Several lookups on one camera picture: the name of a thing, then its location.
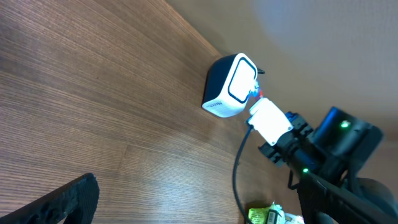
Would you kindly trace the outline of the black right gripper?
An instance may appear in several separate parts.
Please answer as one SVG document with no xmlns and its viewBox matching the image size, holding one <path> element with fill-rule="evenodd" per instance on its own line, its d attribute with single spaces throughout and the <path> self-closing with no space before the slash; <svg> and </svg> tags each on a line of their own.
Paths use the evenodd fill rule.
<svg viewBox="0 0 398 224">
<path fill-rule="evenodd" d="M 283 134 L 273 146 L 267 142 L 259 146 L 259 151 L 279 167 L 285 164 L 290 168 L 314 168 L 314 159 L 306 151 L 308 133 L 302 132 L 311 133 L 312 127 L 298 113 L 289 111 L 285 116 L 293 128 Z"/>
</svg>

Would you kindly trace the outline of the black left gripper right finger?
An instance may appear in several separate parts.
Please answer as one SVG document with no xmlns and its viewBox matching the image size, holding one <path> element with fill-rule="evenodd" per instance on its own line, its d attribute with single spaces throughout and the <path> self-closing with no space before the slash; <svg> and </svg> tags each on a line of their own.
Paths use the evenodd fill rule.
<svg viewBox="0 0 398 224">
<path fill-rule="evenodd" d="M 362 195 L 335 186 L 310 172 L 297 187 L 305 223 L 397 224 L 397 201 L 382 183 L 357 178 Z"/>
</svg>

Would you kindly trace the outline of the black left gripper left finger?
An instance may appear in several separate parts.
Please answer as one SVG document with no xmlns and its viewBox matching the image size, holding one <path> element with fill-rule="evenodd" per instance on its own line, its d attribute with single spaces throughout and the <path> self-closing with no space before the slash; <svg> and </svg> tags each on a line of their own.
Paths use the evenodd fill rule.
<svg viewBox="0 0 398 224">
<path fill-rule="evenodd" d="M 99 200 L 100 189 L 92 173 L 55 189 L 24 207 L 1 217 L 1 223 L 84 223 L 93 220 Z"/>
</svg>

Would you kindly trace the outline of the light blue snack packet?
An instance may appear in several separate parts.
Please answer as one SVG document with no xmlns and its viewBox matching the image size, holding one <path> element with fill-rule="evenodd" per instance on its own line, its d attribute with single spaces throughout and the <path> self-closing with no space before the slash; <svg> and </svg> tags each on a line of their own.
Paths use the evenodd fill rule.
<svg viewBox="0 0 398 224">
<path fill-rule="evenodd" d="M 304 224 L 304 219 L 303 217 L 299 215 L 293 215 L 291 213 L 285 213 L 282 209 L 281 205 L 278 204 L 272 204 L 269 207 L 269 210 L 278 210 L 280 213 L 283 213 L 282 217 L 284 219 L 283 224 Z"/>
</svg>

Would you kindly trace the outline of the green white small box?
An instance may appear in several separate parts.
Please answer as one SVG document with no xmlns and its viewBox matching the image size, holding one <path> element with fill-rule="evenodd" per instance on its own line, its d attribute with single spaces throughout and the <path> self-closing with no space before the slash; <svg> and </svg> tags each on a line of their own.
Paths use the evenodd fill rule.
<svg viewBox="0 0 398 224">
<path fill-rule="evenodd" d="M 266 224 L 283 224 L 284 219 L 282 217 L 283 213 L 278 210 L 269 210 Z"/>
</svg>

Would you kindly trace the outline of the green snack packet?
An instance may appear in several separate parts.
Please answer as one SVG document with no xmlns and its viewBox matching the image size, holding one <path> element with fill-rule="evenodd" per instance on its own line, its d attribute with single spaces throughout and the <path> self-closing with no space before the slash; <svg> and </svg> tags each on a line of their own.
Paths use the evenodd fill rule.
<svg viewBox="0 0 398 224">
<path fill-rule="evenodd" d="M 252 224 L 265 224 L 269 208 L 250 208 L 248 218 Z"/>
</svg>

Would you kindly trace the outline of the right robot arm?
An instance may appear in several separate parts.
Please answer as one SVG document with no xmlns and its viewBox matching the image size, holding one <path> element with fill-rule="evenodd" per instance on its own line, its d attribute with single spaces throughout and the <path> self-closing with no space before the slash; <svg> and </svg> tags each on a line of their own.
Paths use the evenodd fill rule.
<svg viewBox="0 0 398 224">
<path fill-rule="evenodd" d="M 317 128 L 298 113 L 285 115 L 292 129 L 274 145 L 264 143 L 259 147 L 270 161 L 277 166 L 287 165 L 290 178 L 313 173 L 388 215 L 397 216 L 397 202 L 391 191 L 376 180 L 358 177 L 383 139 L 377 126 L 336 107 Z"/>
</svg>

